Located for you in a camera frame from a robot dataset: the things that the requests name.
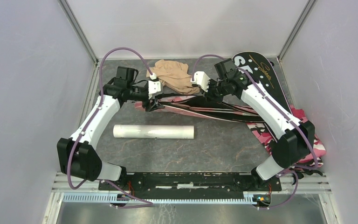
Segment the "pink SPORT racket bag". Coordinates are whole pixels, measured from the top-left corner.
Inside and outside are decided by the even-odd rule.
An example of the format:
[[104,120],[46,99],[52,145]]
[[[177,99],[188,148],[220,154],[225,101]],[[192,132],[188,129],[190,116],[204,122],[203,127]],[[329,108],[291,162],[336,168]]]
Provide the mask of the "pink SPORT racket bag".
[[156,112],[173,112],[186,116],[230,122],[264,122],[261,116],[250,106],[207,101],[202,95],[169,93],[158,95],[157,99],[158,107],[155,109]]

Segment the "white shuttlecock tube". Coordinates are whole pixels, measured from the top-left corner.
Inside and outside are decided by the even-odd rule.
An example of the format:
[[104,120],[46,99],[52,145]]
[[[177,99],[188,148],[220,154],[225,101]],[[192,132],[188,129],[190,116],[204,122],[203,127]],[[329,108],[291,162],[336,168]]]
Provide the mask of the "white shuttlecock tube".
[[194,139],[194,126],[114,125],[115,138]]

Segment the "black SPORT racket bag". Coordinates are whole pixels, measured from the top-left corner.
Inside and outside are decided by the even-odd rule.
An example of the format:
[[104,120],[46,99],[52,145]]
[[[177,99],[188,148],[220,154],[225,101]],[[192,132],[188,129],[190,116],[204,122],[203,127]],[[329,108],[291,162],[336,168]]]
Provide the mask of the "black SPORT racket bag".
[[243,51],[232,56],[236,66],[247,70],[254,80],[259,80],[266,91],[289,113],[290,104],[283,92],[274,70],[274,64],[264,55],[255,51]]

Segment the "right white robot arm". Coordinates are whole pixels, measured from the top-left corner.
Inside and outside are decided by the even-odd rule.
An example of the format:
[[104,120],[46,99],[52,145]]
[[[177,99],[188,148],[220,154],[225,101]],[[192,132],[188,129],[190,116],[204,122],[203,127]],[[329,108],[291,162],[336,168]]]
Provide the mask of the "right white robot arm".
[[255,168],[250,178],[255,190],[263,190],[269,179],[294,166],[311,154],[316,157],[313,143],[315,127],[310,121],[302,122],[286,111],[263,87],[244,69],[237,67],[231,59],[215,64],[219,81],[210,81],[207,96],[222,99],[235,95],[254,109],[265,121],[277,138],[271,155]]

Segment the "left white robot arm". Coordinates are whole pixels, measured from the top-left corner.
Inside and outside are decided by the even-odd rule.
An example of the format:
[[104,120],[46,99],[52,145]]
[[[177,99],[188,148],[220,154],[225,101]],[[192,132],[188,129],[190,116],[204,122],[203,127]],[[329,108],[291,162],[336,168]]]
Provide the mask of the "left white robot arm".
[[119,66],[117,74],[103,86],[86,120],[69,137],[57,143],[60,168],[68,177],[74,176],[88,181],[110,180],[116,190],[123,190],[128,178],[123,175],[124,167],[103,162],[96,152],[98,141],[111,118],[127,101],[139,101],[150,110],[152,97],[162,92],[162,84],[155,73],[145,80],[144,86],[135,81],[139,71]]

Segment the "beige cloth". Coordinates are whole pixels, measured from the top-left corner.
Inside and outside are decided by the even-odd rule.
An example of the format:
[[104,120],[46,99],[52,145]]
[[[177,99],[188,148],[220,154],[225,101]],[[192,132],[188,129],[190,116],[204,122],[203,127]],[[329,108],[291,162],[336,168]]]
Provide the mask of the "beige cloth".
[[159,60],[155,66],[150,68],[151,72],[157,75],[163,86],[167,86],[177,93],[185,95],[198,94],[198,87],[193,87],[188,75],[189,66],[186,63],[177,61]]

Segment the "pink camouflage cloth bag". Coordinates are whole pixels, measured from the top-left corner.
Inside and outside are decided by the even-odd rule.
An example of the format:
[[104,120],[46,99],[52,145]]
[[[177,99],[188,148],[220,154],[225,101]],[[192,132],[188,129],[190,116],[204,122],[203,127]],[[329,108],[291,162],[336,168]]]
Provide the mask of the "pink camouflage cloth bag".
[[[304,110],[296,109],[293,105],[290,106],[291,111],[295,117],[300,119],[302,122],[308,121],[308,118],[305,115]],[[268,154],[271,154],[271,149],[276,140],[273,138],[272,132],[268,129],[267,125],[264,123],[247,123],[250,131],[255,135],[255,137],[261,142]],[[317,157],[318,167],[323,166],[322,156],[326,154],[326,149],[318,136],[315,134],[313,151]],[[314,166],[315,162],[311,154],[307,155],[305,158],[301,159],[296,165],[302,166]]]

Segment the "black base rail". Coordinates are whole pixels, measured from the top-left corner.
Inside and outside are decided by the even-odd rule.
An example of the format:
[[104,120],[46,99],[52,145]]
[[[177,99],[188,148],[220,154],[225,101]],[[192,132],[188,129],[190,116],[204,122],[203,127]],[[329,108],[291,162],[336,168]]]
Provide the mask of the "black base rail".
[[114,182],[135,197],[151,199],[242,199],[244,192],[281,191],[280,179],[258,181],[250,173],[135,172]]

